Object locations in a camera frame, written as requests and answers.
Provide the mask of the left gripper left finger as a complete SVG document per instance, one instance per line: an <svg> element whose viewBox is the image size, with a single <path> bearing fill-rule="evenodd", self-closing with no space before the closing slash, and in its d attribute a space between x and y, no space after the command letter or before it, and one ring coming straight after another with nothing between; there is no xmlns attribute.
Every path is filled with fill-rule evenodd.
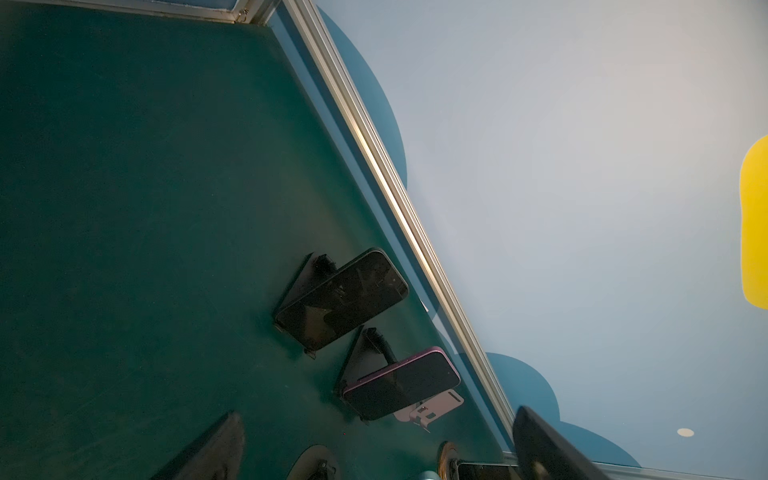
<svg viewBox="0 0 768 480"><path fill-rule="evenodd" d="M229 411L159 469L152 480L236 479L245 447L241 415Z"/></svg>

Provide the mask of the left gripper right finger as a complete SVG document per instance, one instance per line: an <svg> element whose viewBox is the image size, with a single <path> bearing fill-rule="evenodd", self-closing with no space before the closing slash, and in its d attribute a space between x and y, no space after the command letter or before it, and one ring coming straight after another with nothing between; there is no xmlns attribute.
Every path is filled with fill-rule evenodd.
<svg viewBox="0 0 768 480"><path fill-rule="evenodd" d="M512 433L521 479L594 478L594 464L532 408L518 408Z"/></svg>

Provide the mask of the grey phone stand emptied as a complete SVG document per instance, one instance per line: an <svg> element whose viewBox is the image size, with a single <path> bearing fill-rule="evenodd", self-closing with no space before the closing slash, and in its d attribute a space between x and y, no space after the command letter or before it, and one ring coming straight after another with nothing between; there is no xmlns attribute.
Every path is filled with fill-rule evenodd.
<svg viewBox="0 0 768 480"><path fill-rule="evenodd" d="M402 423L412 423L429 431L429 426L464 404L464 399L453 389L441 392L418 404L398 410L393 416Z"/></svg>

